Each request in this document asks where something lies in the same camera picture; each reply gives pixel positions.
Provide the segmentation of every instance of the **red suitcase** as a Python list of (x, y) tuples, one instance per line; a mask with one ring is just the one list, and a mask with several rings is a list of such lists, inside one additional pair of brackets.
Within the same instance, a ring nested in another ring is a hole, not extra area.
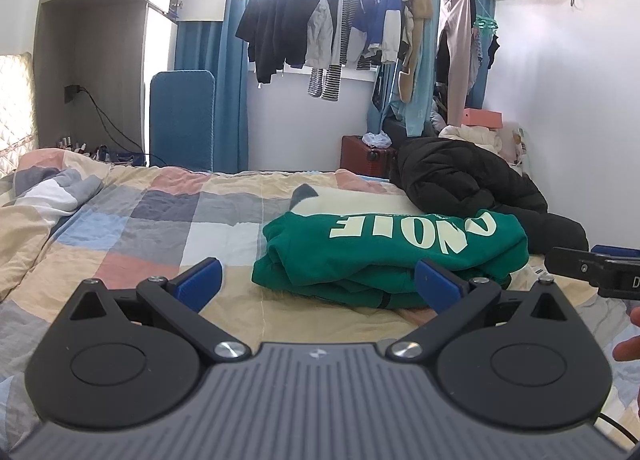
[(342, 138), (340, 167), (357, 175), (388, 179), (391, 161), (396, 151), (393, 148), (381, 150), (370, 148), (357, 135), (345, 135)]

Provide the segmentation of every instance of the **folded green sweatshirt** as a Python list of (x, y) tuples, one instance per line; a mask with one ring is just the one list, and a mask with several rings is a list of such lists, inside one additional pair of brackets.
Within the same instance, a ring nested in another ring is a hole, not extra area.
[(352, 307), (424, 307), (414, 284), (415, 265), (424, 258), (463, 279), (502, 284), (529, 260), (517, 218), (489, 211), (467, 220), (287, 212), (263, 233), (267, 254), (254, 264), (254, 283)]

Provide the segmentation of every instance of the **human hand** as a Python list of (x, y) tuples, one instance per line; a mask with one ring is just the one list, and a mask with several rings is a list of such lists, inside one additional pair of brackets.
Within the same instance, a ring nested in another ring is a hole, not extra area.
[[(640, 307), (631, 311), (631, 323), (640, 327)], [(616, 361), (636, 361), (640, 359), (640, 336), (632, 337), (628, 341), (619, 343), (613, 348), (613, 358)], [(640, 407), (640, 393), (638, 393), (638, 406)]]

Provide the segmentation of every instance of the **pink box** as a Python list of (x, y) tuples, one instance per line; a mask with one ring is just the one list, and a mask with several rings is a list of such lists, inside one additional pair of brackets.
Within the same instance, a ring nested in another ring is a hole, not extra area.
[(502, 114), (491, 110), (476, 110), (466, 108), (462, 124), (466, 126), (484, 126), (486, 128), (502, 128)]

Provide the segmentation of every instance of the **black puffer jacket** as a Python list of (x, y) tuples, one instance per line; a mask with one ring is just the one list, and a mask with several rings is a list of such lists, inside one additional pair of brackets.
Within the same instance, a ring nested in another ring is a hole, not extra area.
[(390, 179), (425, 213), (469, 218), (489, 209), (515, 215), (532, 254), (543, 255), (553, 247), (589, 249), (582, 226), (548, 213), (544, 196), (529, 177), (466, 141), (408, 141), (398, 151)]

